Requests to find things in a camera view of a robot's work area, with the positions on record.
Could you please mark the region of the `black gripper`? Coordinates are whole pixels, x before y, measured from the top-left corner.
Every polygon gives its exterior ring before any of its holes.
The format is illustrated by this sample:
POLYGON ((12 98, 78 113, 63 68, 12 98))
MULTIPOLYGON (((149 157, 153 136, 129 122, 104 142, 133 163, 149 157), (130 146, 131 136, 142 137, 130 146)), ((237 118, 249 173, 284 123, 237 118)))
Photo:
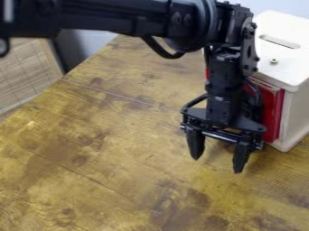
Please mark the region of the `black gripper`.
POLYGON ((203 154, 205 138, 234 143, 233 170, 242 173, 252 151, 262 147, 266 128, 242 113, 244 84, 249 79, 240 71, 238 53, 218 53, 207 60, 210 77, 206 93, 181 109, 181 127, 186 134, 190 154, 198 160, 203 154))

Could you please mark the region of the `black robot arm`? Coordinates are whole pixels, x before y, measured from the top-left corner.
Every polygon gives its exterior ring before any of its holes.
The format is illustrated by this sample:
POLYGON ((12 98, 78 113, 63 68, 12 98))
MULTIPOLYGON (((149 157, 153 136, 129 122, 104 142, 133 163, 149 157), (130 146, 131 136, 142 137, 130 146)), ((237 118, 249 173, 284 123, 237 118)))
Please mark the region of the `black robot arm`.
POLYGON ((256 29, 249 8, 218 0, 0 0, 0 57, 15 37, 51 38, 60 30, 108 31, 138 37, 163 58, 203 52, 205 93, 181 109, 190 154, 206 138, 233 143, 241 172, 264 146, 256 29))

